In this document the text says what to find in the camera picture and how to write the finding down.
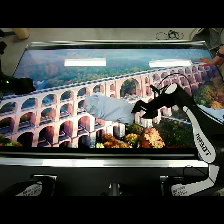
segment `person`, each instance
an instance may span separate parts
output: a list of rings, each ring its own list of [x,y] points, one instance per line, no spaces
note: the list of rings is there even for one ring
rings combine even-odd
[[[222,65],[224,63],[224,45],[220,47],[215,58],[200,58],[206,65]]]

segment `person's arm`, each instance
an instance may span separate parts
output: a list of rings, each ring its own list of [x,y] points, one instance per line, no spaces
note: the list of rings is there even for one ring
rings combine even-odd
[[[219,49],[220,54],[224,54],[224,46]],[[200,62],[204,62],[207,65],[222,65],[224,63],[224,58],[216,55],[214,59],[210,58],[201,58]]]

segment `floor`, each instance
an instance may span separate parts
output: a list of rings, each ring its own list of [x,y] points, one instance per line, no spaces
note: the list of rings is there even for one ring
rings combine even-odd
[[[4,37],[8,45],[2,55],[2,71],[12,75],[27,44],[34,41],[75,40],[155,40],[158,32],[182,32],[189,40],[194,28],[29,28],[30,37],[19,40],[16,35]]]

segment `picture of bridge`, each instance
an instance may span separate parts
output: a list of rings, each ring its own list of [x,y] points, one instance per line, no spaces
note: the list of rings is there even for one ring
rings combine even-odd
[[[191,67],[175,67],[169,69],[133,72],[126,75],[103,78],[99,80],[62,85],[37,90],[27,95],[4,96],[0,104],[0,133],[5,138],[21,142],[32,147],[95,147],[105,133],[118,138],[125,135],[125,125],[112,121],[96,119],[85,111],[83,103],[86,96],[101,92],[105,96],[115,97],[134,104],[139,99],[149,102],[154,98],[150,85],[163,87],[178,83],[188,94],[197,91],[205,81],[217,75],[199,63]],[[122,87],[127,80],[135,83],[133,94],[123,94]],[[171,108],[158,110],[158,117],[141,118],[135,115],[135,122],[144,127],[152,127],[153,122],[159,124],[162,117],[172,115]]]

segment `white label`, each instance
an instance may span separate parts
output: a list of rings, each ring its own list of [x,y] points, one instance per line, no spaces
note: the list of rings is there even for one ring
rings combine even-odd
[[[27,187],[23,192],[17,194],[16,196],[38,196],[42,192],[42,184],[38,182]]]

